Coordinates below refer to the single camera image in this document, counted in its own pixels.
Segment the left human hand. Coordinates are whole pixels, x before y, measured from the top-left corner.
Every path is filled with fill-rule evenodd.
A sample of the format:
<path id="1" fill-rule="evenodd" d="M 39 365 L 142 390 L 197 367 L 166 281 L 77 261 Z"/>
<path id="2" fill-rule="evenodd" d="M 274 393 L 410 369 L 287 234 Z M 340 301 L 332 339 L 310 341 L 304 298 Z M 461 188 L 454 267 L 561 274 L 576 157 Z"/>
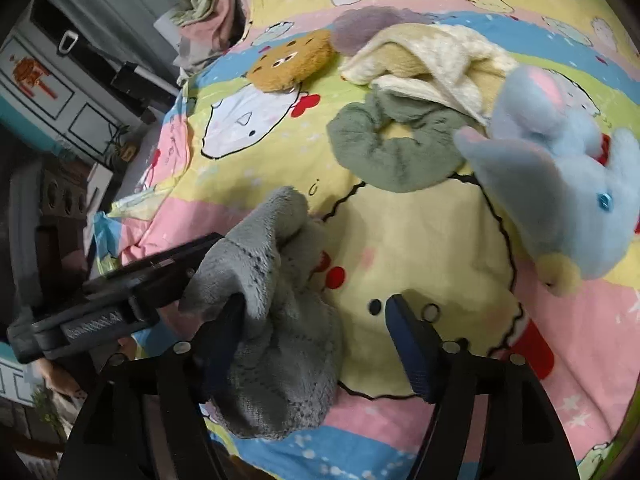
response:
<path id="1" fill-rule="evenodd" d="M 138 345 L 131 336 L 122 337 L 118 341 L 118 351 L 128 359 L 136 357 Z M 84 400 L 87 396 L 85 390 L 76 382 L 70 373 L 57 367 L 51 361 L 42 358 L 35 362 L 35 368 L 44 379 L 48 389 L 57 392 L 61 396 Z"/>

